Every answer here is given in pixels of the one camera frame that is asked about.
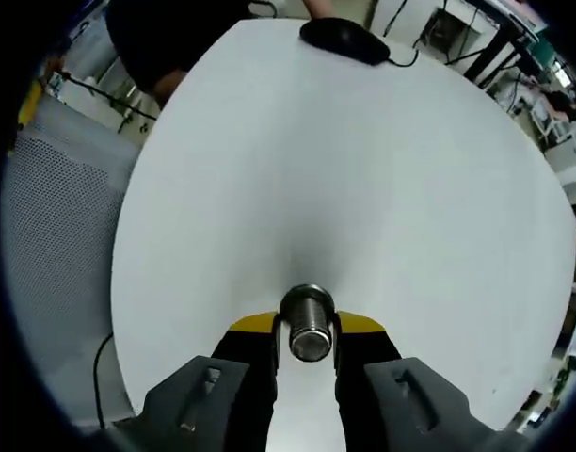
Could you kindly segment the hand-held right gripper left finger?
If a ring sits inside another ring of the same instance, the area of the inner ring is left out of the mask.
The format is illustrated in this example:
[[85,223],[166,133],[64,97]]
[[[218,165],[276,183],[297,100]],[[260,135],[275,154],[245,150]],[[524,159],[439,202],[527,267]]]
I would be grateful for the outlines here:
[[279,319],[269,312],[230,326],[146,394],[135,418],[104,431],[106,451],[264,451],[277,399]]

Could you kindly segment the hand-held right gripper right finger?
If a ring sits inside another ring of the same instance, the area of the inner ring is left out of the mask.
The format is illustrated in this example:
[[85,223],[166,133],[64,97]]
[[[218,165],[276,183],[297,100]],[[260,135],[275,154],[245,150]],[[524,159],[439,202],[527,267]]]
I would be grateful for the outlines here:
[[335,397],[349,451],[525,451],[527,439],[475,418],[469,400],[374,319],[334,319]]

